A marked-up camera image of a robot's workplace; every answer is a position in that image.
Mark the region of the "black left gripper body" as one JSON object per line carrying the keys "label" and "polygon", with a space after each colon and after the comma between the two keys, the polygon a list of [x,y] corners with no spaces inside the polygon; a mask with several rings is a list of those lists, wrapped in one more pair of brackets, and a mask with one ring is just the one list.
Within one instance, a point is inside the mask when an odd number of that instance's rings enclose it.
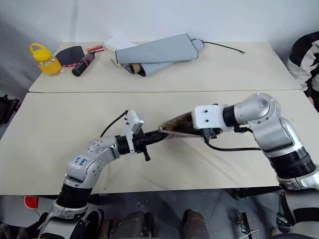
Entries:
{"label": "black left gripper body", "polygon": [[133,145],[136,153],[143,153],[145,157],[145,161],[150,161],[151,158],[148,154],[147,146],[151,144],[151,136],[150,132],[147,133],[139,133],[133,135]]}

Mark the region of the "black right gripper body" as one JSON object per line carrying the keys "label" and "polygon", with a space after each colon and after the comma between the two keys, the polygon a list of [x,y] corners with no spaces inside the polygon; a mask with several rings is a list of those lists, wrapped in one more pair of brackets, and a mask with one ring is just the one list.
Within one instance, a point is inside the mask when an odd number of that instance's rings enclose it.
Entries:
{"label": "black right gripper body", "polygon": [[205,143],[210,142],[211,139],[216,139],[223,131],[219,128],[203,128],[200,130],[201,137]]}

